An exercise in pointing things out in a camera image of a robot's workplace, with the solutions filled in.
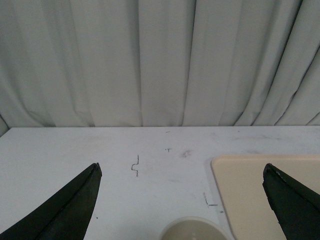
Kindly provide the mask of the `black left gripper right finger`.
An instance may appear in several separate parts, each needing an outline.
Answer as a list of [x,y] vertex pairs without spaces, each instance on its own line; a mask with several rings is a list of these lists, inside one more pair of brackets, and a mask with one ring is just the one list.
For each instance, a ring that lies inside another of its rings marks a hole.
[[320,195],[271,163],[263,170],[264,192],[287,240],[320,238]]

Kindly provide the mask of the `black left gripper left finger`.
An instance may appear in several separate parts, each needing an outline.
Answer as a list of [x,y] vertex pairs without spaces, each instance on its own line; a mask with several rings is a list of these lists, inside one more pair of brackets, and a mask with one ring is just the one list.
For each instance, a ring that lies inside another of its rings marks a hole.
[[0,234],[2,240],[83,240],[98,198],[102,170],[93,163],[30,214]]

